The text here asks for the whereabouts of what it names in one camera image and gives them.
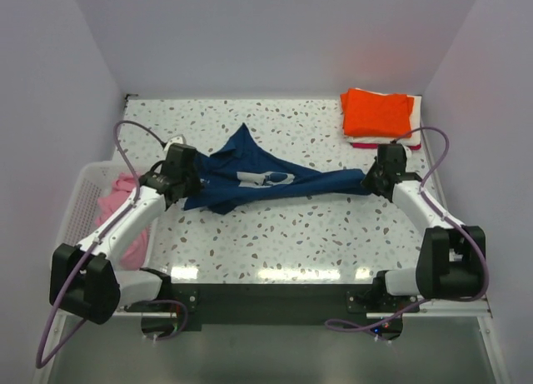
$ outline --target plastic basket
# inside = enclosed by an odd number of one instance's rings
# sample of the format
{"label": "plastic basket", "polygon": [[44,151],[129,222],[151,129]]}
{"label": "plastic basket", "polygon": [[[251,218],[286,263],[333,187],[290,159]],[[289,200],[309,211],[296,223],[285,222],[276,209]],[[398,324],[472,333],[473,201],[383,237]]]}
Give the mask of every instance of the plastic basket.
{"label": "plastic basket", "polygon": [[[150,167],[135,166],[135,169],[137,172],[144,173]],[[97,226],[94,222],[100,214],[97,199],[111,193],[112,182],[118,178],[120,173],[129,173],[126,164],[110,161],[89,163],[80,171],[57,234],[56,246],[62,243],[74,246],[96,230]],[[148,248],[142,267],[146,267],[150,261],[156,226],[157,219],[147,227]]]}

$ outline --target speckled white surface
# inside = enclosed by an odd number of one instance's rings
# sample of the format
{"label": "speckled white surface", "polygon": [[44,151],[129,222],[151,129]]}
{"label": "speckled white surface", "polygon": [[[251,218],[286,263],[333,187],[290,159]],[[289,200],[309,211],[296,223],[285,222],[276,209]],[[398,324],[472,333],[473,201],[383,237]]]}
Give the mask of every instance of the speckled white surface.
{"label": "speckled white surface", "polygon": [[[341,135],[333,99],[130,100],[125,118],[163,139],[183,134],[210,154],[245,122],[276,157],[326,172],[366,171],[375,150],[357,150]],[[121,142],[137,164],[163,158],[143,131],[123,127]],[[120,160],[115,152],[113,160]],[[424,151],[408,171],[427,172]],[[434,192],[433,182],[429,188]],[[380,270],[414,267],[421,236],[394,205],[375,196],[326,194],[261,201],[226,216],[184,212],[182,202],[159,219],[150,266],[177,282],[370,282]]]}

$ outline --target navy blue t-shirt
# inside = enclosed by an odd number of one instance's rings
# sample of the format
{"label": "navy blue t-shirt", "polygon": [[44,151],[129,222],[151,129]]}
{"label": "navy blue t-shirt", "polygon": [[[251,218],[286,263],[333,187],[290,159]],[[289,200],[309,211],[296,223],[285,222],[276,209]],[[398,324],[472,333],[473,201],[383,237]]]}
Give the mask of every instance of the navy blue t-shirt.
{"label": "navy blue t-shirt", "polygon": [[208,207],[222,215],[261,199],[304,197],[326,192],[368,195],[360,169],[318,172],[278,159],[254,142],[246,124],[210,157],[199,154],[197,170],[204,188],[185,202],[185,210]]}

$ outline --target pink cloth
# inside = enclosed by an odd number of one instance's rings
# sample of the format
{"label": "pink cloth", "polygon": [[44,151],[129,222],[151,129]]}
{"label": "pink cloth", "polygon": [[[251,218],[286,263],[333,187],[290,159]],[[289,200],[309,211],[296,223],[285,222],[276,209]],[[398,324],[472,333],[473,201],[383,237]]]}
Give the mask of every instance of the pink cloth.
{"label": "pink cloth", "polygon": [[[359,142],[350,142],[350,144],[354,148],[365,148],[365,149],[376,149],[378,145],[378,144],[362,144]],[[409,148],[412,149],[413,151],[418,151],[420,148],[422,148],[422,144],[410,145]]]}
{"label": "pink cloth", "polygon": [[[113,182],[111,194],[98,198],[102,213],[95,221],[100,227],[130,196],[135,189],[135,180],[131,174],[121,173]],[[125,270],[138,270],[142,267],[148,249],[148,230],[144,229],[122,256],[120,264]]]}

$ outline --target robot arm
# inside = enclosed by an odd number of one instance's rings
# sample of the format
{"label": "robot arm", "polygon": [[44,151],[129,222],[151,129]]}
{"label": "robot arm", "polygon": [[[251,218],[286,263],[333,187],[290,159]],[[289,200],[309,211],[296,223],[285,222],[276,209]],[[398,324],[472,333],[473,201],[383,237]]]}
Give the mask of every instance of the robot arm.
{"label": "robot arm", "polygon": [[[119,261],[132,241],[155,218],[173,203],[199,192],[202,188],[194,165],[197,151],[184,144],[171,144],[161,164],[161,172],[150,172],[139,178],[140,192],[135,201],[132,194],[95,232],[75,247],[62,244],[52,257],[50,303],[53,304],[73,267],[82,255],[92,249],[84,268],[69,286],[60,307],[90,322],[103,324],[118,307],[156,299],[166,280],[164,275],[149,269],[124,271]],[[114,226],[116,217],[128,212]]]}
{"label": "robot arm", "polygon": [[378,272],[374,296],[385,291],[393,296],[422,295],[426,299],[473,297],[483,287],[481,261],[454,224],[468,232],[483,256],[485,234],[479,227],[465,227],[431,194],[426,193],[424,199],[421,178],[406,172],[406,163],[402,145],[380,145],[376,161],[362,182],[374,194],[397,205],[424,237],[416,268]]}

